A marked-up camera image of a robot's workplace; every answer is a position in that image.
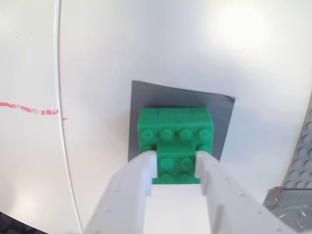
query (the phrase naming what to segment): red marker line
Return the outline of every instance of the red marker line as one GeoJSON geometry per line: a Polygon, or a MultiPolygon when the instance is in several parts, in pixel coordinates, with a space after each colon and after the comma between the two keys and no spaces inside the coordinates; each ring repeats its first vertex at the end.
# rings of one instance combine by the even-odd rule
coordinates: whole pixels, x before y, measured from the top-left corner
{"type": "Polygon", "coordinates": [[[27,111],[29,113],[32,113],[32,114],[37,114],[37,115],[57,115],[59,113],[58,110],[37,110],[37,109],[31,109],[31,108],[28,108],[26,106],[21,106],[21,105],[17,105],[17,104],[10,104],[10,103],[7,103],[7,102],[0,102],[0,106],[5,106],[5,107],[9,107],[9,108],[13,108],[13,109],[20,109],[20,110],[23,110],[23,111],[27,111]]]}

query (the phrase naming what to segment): green lego assembly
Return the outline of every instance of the green lego assembly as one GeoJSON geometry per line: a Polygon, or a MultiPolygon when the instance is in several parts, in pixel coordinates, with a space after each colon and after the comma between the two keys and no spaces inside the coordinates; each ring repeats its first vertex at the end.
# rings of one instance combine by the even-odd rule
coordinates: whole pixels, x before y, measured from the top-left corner
{"type": "Polygon", "coordinates": [[[153,184],[197,184],[196,150],[212,153],[214,123],[207,108],[146,108],[137,125],[139,148],[157,151],[153,184]]]}

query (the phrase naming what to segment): black floor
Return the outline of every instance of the black floor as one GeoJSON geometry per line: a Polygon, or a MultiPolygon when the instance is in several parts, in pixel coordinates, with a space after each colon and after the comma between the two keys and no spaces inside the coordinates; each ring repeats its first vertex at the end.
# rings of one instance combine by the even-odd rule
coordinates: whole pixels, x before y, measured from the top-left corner
{"type": "Polygon", "coordinates": [[[0,234],[45,234],[0,213],[0,234]]]}

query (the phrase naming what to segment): gray lego stud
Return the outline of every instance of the gray lego stud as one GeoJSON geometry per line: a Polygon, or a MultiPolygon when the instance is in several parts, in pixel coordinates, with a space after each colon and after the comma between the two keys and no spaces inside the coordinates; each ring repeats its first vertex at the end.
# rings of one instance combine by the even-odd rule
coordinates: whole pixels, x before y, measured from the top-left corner
{"type": "Polygon", "coordinates": [[[312,189],[312,95],[282,188],[312,189]]]}

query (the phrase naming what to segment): white table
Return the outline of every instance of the white table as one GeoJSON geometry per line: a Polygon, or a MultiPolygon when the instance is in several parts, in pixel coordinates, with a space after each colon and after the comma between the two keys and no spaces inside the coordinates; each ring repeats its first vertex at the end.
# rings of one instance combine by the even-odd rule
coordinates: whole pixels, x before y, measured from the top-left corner
{"type": "MultiPolygon", "coordinates": [[[[0,38],[0,102],[57,109],[54,1],[39,2],[1,0],[11,29],[0,38]]],[[[79,232],[77,208],[84,229],[127,163],[132,80],[235,97],[221,163],[262,202],[281,185],[311,94],[311,11],[309,0],[63,1],[60,77],[72,184],[58,115],[0,107],[0,185],[7,188],[0,211],[58,234],[79,232]]],[[[197,185],[154,186],[152,194],[145,233],[207,233],[197,185]]]]}

